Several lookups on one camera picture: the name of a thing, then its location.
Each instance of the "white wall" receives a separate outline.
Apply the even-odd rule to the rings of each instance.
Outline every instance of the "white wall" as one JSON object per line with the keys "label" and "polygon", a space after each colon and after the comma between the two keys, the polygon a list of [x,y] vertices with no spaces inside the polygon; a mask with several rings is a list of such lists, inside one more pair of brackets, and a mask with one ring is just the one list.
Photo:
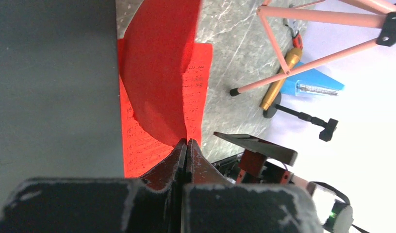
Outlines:
{"label": "white wall", "polygon": [[[327,0],[316,10],[371,14],[336,0]],[[303,37],[302,61],[379,33],[379,29],[310,22]],[[342,96],[321,100],[283,96],[281,103],[324,120],[339,120],[332,141],[318,139],[322,128],[285,113],[272,119],[267,139],[298,151],[297,175],[344,192],[351,200],[356,225],[371,233],[396,232],[396,44],[375,47],[319,70],[346,85]]]}

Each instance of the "pink tripod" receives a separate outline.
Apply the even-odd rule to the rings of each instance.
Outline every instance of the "pink tripod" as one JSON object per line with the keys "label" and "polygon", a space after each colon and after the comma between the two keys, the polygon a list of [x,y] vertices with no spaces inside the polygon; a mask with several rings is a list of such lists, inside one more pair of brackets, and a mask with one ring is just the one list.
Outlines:
{"label": "pink tripod", "polygon": [[[250,91],[257,87],[287,78],[292,75],[299,74],[306,70],[316,68],[328,62],[344,58],[346,56],[358,53],[360,51],[367,50],[376,45],[390,47],[396,43],[396,5],[389,3],[385,0],[340,0],[347,4],[359,7],[369,12],[373,12],[376,15],[301,9],[302,7],[317,4],[323,1],[325,0],[318,0],[312,3],[296,6],[293,8],[283,8],[283,7],[268,6],[271,0],[266,0],[260,7],[258,7],[257,15],[261,19],[266,34],[268,35],[268,38],[271,41],[271,45],[274,49],[275,54],[277,55],[278,61],[280,62],[284,72],[239,88],[232,89],[230,91],[230,94],[232,96],[237,96],[241,93]],[[367,27],[367,28],[380,28],[382,30],[378,38],[333,53],[331,55],[312,61],[310,63],[306,63],[294,69],[289,69],[287,63],[285,62],[285,58],[282,54],[282,51],[279,48],[277,40],[275,39],[275,36],[272,33],[271,27],[269,26],[268,21],[266,20],[267,16],[291,18],[291,19],[307,20],[307,21],[315,21],[315,22],[323,22],[323,23],[334,23],[341,25],[351,25],[351,26],[359,26],[359,27]]]}

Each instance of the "marble floor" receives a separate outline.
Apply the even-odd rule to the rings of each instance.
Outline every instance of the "marble floor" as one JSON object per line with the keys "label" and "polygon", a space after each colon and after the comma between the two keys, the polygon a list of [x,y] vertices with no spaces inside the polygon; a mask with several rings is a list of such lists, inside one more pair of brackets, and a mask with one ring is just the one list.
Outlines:
{"label": "marble floor", "polygon": [[[122,38],[143,0],[116,0],[117,31]],[[312,0],[272,0],[271,6],[288,7]],[[271,76],[279,62],[265,34],[256,9],[263,0],[203,0],[196,41],[211,43],[214,57],[202,122],[202,152],[213,162],[242,151],[238,146],[213,136],[222,133],[248,133],[265,137],[269,120],[259,104],[268,88],[264,86],[237,97],[229,90]],[[268,18],[280,48],[292,46],[289,30],[281,18]],[[306,22],[301,23],[301,33]]]}

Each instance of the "screwdriver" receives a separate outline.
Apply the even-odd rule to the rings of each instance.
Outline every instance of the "screwdriver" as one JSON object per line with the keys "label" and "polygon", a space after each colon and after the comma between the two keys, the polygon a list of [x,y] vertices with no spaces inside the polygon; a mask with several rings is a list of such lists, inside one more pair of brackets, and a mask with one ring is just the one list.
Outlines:
{"label": "screwdriver", "polygon": [[289,19],[289,18],[284,19],[284,25],[287,26],[291,31],[292,44],[294,45],[294,48],[303,49],[304,45],[302,44],[301,34],[299,34],[298,22],[299,21],[295,19]]}

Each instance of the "black stand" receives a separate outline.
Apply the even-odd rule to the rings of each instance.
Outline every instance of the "black stand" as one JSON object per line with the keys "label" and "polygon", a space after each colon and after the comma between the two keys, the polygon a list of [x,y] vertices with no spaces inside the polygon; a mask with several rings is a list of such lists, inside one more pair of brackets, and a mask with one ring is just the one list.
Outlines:
{"label": "black stand", "polygon": [[281,103],[281,93],[278,93],[274,102],[272,102],[272,105],[267,110],[264,111],[264,117],[268,119],[272,118],[278,110],[281,110],[283,112],[296,116],[301,120],[311,122],[313,125],[323,127],[324,130],[319,133],[319,139],[326,142],[331,141],[332,135],[337,128],[338,120],[334,120],[330,118],[328,122],[325,122],[324,120],[319,119],[317,117],[308,115],[306,113],[297,112],[295,110],[284,107],[280,105],[280,103]]}

